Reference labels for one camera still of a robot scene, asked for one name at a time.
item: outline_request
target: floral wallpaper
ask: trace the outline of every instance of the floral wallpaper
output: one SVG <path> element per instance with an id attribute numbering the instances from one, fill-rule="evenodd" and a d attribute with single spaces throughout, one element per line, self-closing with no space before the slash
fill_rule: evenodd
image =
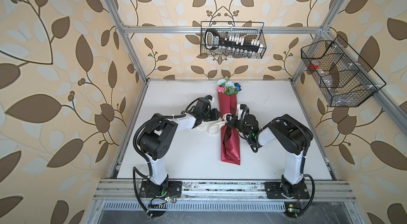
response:
<path id="1" fill-rule="evenodd" d="M 382 90 L 405 111 L 406 10 L 407 0 L 347 0 L 331 28 L 384 78 Z M 374 98 L 357 108 L 329 108 L 307 72 L 296 87 L 339 179 L 351 184 L 366 220 L 407 223 L 407 136 Z"/>
<path id="2" fill-rule="evenodd" d="M 101 0 L 0 0 L 0 22 L 0 222 L 80 223 L 138 72 Z"/>
<path id="3" fill-rule="evenodd" d="M 196 35 L 135 33 L 131 40 L 149 78 L 265 80 L 291 78 L 301 47 L 312 41 L 309 34 L 265 34 L 263 58 L 247 59 L 201 54 Z"/>

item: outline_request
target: black mounting plate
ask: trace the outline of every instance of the black mounting plate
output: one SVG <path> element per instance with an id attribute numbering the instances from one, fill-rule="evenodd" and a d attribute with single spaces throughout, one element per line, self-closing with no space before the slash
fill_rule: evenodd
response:
<path id="1" fill-rule="evenodd" d="M 155 196 L 149 193 L 149 186 L 147 181 L 143 181 L 141 183 L 141 188 L 145 188 L 140 190 L 140 194 L 145 194 L 145 198 L 154 198 Z M 171 198 L 178 198 L 181 196 L 182 191 L 182 182 L 181 181 L 168 181 L 168 188 L 170 189 L 170 197 Z"/>
<path id="2" fill-rule="evenodd" d="M 266 190 L 267 198 L 268 199 L 287 199 L 286 197 L 281 195 L 280 189 L 281 182 L 265 182 L 264 189 Z M 307 186 L 305 183 L 298 189 L 300 199 L 309 199 L 309 193 Z"/>

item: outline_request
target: white table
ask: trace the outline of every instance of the white table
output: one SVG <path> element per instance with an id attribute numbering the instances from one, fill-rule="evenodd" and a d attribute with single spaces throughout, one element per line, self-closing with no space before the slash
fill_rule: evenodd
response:
<path id="1" fill-rule="evenodd" d="M 242 91 L 238 104 L 246 104 L 259 126 L 284 114 L 309 126 L 289 81 L 237 81 Z M 155 113 L 178 115 L 198 97 L 211 95 L 218 108 L 216 81 L 151 81 L 117 178 L 132 178 L 133 166 L 148 174 L 148 167 L 133 148 L 135 131 Z M 240 140 L 240 166 L 221 161 L 221 136 L 193 129 L 177 132 L 164 156 L 171 179 L 281 179 L 286 151 L 278 140 L 253 153 L 247 142 Z M 304 173 L 314 179 L 332 180 L 317 143 L 312 140 Z"/>

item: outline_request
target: flower bouquet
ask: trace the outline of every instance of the flower bouquet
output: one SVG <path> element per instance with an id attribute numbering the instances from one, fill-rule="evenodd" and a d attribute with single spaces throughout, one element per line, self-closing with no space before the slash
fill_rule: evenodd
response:
<path id="1" fill-rule="evenodd" d="M 236 115 L 236 95 L 241 90 L 240 84 L 233 83 L 228 78 L 217 82 L 219 109 L 222 116 L 227 113 Z M 240 139 L 237 129 L 228 127 L 221 128 L 221 161 L 240 165 Z"/>

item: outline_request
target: wire basket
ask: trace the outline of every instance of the wire basket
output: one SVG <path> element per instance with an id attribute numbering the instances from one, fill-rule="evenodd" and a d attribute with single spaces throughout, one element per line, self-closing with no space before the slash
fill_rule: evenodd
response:
<path id="1" fill-rule="evenodd" d="M 202 21 L 201 54 L 261 59 L 267 48 L 263 26 L 261 22 Z"/>
<path id="2" fill-rule="evenodd" d="M 352 49 L 358 62 L 345 53 L 343 44 Z M 301 59 L 330 107 L 357 107 L 386 85 L 383 78 L 339 35 L 333 41 L 321 40 L 303 47 Z M 380 82 L 373 82 L 368 74 Z"/>

